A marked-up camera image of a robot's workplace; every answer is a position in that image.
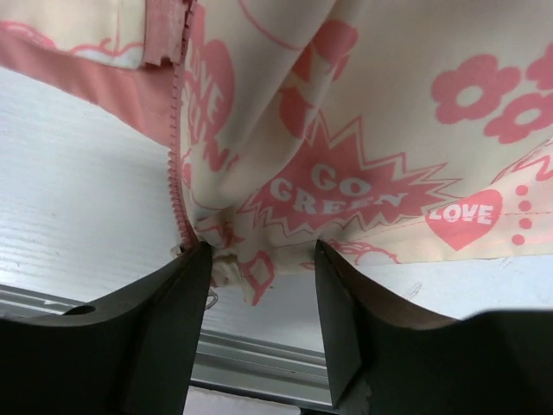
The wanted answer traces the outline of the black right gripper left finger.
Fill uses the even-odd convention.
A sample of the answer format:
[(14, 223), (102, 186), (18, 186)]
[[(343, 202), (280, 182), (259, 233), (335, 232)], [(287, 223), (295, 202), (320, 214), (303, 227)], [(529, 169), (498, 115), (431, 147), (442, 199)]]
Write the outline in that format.
[(64, 314), (3, 318), (2, 413), (182, 413), (211, 271), (201, 243)]

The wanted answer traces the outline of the pink cream printed hooded jacket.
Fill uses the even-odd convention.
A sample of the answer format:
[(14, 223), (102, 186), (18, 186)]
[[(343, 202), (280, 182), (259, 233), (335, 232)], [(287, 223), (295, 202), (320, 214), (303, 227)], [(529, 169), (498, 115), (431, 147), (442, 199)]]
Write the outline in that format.
[(549, 1), (4, 1), (1, 64), (169, 149), (183, 245), (311, 270), (552, 251)]

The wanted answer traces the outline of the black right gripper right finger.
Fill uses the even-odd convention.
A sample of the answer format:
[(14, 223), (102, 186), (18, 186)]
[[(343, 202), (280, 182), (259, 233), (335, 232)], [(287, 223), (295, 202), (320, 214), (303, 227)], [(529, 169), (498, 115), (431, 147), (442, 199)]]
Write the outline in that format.
[(456, 320), (417, 306), (315, 247), (333, 408), (340, 414), (549, 414), (552, 315)]

